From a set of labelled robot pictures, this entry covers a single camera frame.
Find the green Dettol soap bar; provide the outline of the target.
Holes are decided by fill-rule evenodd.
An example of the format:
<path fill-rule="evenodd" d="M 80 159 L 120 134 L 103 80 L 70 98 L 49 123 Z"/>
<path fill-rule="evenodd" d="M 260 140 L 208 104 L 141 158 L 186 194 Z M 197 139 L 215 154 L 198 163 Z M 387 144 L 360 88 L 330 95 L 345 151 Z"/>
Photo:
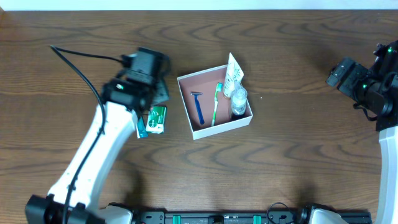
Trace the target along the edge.
<path fill-rule="evenodd" d="M 147 117 L 146 131 L 151 134 L 164 133 L 166 114 L 167 108 L 165 106 L 152 107 Z"/>

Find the teal toothpaste tube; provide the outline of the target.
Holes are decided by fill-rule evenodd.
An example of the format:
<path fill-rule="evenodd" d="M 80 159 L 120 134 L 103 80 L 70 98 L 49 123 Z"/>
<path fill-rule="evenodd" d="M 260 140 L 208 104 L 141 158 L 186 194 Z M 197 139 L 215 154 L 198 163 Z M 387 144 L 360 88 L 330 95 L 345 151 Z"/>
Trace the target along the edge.
<path fill-rule="evenodd" d="M 143 117 L 140 117 L 137 121 L 136 124 L 136 133 L 137 133 L 137 138 L 141 139 L 141 138 L 147 138 L 148 137 L 148 133 L 146 131 L 146 126 L 144 124 L 144 119 Z"/>

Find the blue disposable razor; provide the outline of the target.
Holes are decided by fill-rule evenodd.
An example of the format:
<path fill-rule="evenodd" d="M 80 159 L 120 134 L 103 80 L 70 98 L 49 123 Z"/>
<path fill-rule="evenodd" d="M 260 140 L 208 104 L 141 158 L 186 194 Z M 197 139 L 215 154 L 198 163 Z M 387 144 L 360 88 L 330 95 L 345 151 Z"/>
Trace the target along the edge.
<path fill-rule="evenodd" d="M 193 95 L 193 96 L 194 96 L 194 99 L 195 99 L 195 106 L 196 106 L 196 109 L 197 109 L 197 114 L 198 114 L 199 122 L 200 122 L 200 124 L 204 124 L 204 123 L 205 123 L 205 120 L 204 120 L 204 118 L 203 118 L 203 114 L 202 114 L 202 112 L 201 112 L 201 107 L 200 107 L 200 102 L 199 102 L 199 100 L 198 100 L 198 96 L 202 95 L 202 92 L 195 92 L 195 91 L 192 91 L 190 94 Z"/>

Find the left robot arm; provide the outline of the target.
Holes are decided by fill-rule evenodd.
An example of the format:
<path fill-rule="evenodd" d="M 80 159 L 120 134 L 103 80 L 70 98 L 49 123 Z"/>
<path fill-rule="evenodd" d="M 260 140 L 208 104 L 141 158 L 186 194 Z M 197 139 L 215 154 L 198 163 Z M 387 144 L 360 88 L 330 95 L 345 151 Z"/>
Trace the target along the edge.
<path fill-rule="evenodd" d="M 100 208 L 108 174 L 142 115 L 169 99 L 164 77 L 171 71 L 168 55 L 143 47 L 117 61 L 123 67 L 101 91 L 68 59 L 64 60 L 91 88 L 98 105 L 91 126 L 71 163 L 46 197 L 32 195 L 25 206 L 28 223 L 134 223 L 123 205 Z"/>

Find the clear spray bottle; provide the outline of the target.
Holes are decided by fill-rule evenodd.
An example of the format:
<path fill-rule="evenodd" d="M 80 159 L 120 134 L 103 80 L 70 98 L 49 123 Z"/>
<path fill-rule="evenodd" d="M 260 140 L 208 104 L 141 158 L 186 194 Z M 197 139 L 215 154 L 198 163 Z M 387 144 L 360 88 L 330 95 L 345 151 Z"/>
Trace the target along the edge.
<path fill-rule="evenodd" d="M 234 90 L 231 94 L 231 120 L 235 121 L 244 117 L 247 105 L 247 90 L 240 82 L 234 83 Z"/>

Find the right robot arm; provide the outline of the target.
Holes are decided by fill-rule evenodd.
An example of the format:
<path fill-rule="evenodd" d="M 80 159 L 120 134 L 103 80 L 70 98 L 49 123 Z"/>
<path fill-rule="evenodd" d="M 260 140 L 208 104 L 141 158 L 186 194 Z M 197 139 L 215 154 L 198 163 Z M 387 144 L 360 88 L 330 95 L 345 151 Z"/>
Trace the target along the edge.
<path fill-rule="evenodd" d="M 376 122 L 381 147 L 381 181 L 376 223 L 397 223 L 397 42 L 378 44 L 374 64 L 366 68 L 345 57 L 326 83 L 354 100 L 368 121 Z"/>

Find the white cream tube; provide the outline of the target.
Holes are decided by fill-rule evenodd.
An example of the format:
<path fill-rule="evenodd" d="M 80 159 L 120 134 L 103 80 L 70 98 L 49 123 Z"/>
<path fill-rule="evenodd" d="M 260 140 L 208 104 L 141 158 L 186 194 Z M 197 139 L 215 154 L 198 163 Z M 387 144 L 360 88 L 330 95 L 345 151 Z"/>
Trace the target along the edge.
<path fill-rule="evenodd" d="M 239 63 L 234 58 L 233 54 L 229 54 L 228 66 L 226 69 L 226 75 L 223 85 L 223 94 L 226 98 L 231 98 L 232 92 L 236 82 L 241 82 L 243 79 L 244 72 L 240 67 Z"/>

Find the green white toothbrush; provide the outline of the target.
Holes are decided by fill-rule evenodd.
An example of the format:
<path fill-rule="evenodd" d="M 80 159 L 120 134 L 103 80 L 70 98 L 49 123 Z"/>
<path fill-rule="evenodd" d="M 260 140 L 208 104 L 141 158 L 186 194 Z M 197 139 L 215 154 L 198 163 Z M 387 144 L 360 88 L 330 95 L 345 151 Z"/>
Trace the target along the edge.
<path fill-rule="evenodd" d="M 214 96 L 214 110 L 213 110 L 213 116 L 212 116 L 212 120 L 211 120 L 211 126 L 215 125 L 216 113 L 217 113 L 217 109 L 218 109 L 218 93 L 221 93 L 222 86 L 223 86 L 223 84 L 220 82 L 218 82 L 216 85 L 215 96 Z"/>

